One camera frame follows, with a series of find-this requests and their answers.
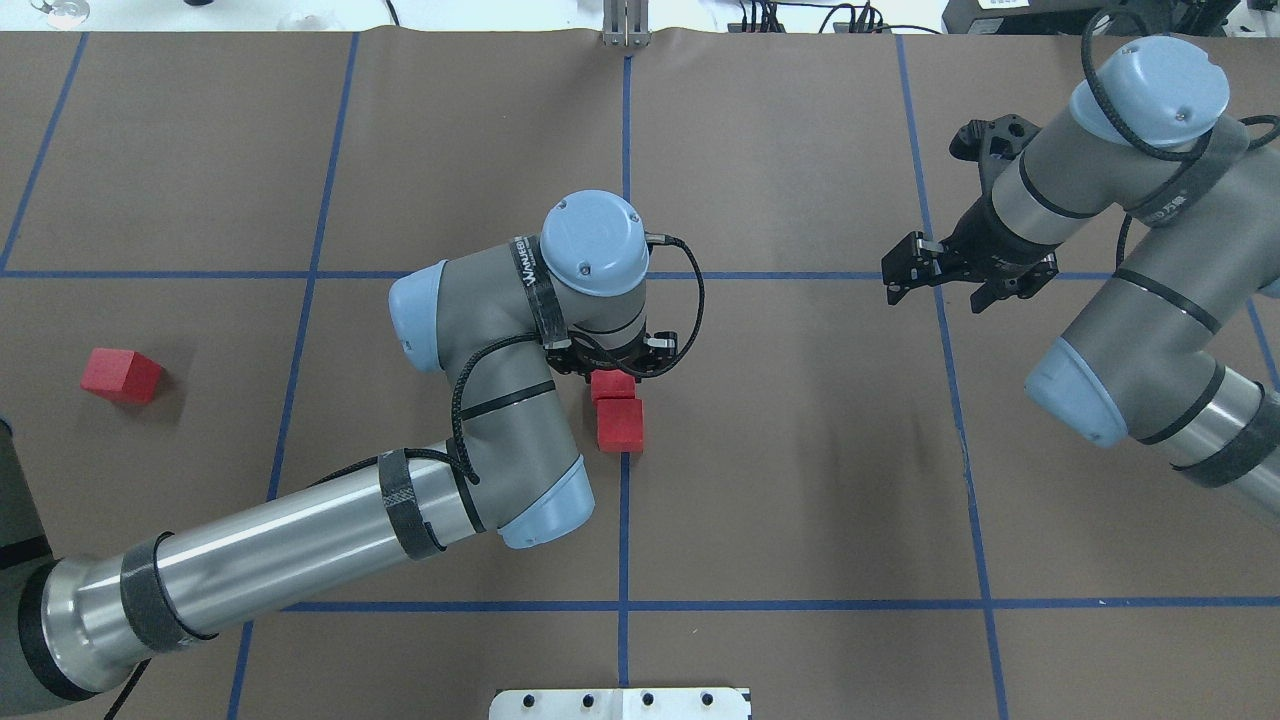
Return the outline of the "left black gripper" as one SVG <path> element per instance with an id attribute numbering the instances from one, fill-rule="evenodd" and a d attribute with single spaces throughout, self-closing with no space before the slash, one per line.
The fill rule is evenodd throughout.
<path id="1" fill-rule="evenodd" d="M 678 359 L 675 332 L 645 331 L 598 333 L 570 331 L 567 340 L 545 343 L 547 363 L 559 374 L 589 378 L 594 370 L 622 370 L 636 379 L 658 377 Z"/>

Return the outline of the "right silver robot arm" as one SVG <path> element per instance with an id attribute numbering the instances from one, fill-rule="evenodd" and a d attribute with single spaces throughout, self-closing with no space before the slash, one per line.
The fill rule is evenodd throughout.
<path id="1" fill-rule="evenodd" d="M 1277 150 L 1228 114 L 1228 77 L 1183 38 L 1134 38 L 1046 127 L 972 120 L 951 154 L 982 192 L 943 240 L 906 234 L 882 260 L 890 304 L 970 282 L 974 313 L 1029 299 L 1056 250 L 1108 208 L 1144 225 L 1025 382 L 1043 410 L 1101 447 L 1133 438 L 1194 484 L 1277 520 L 1277 392 L 1207 351 L 1257 293 L 1277 296 Z"/>

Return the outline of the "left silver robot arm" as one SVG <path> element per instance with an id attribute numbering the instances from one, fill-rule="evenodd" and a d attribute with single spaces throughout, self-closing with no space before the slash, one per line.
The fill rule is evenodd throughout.
<path id="1" fill-rule="evenodd" d="M 451 383 L 451 434 L 97 560 L 56 557 L 3 425 L 3 715 L 119 689 L 147 662 L 260 614 L 493 530 L 524 550 L 581 527 L 595 500 L 554 374 L 672 369 L 689 346 L 646 331 L 655 247 L 622 197 L 584 190 L 535 234 L 393 283 L 404 356 Z"/>

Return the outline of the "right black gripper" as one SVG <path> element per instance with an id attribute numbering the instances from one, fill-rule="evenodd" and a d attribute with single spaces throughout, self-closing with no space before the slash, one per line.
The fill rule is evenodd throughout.
<path id="1" fill-rule="evenodd" d="M 1006 299 L 1030 299 L 1059 274 L 1055 250 L 1015 234 L 998 219 L 993 201 L 982 197 L 942 243 L 924 231 L 909 231 L 882 258 L 886 301 L 896 306 L 938 277 L 942 283 L 979 286 L 970 296 L 974 314 Z"/>

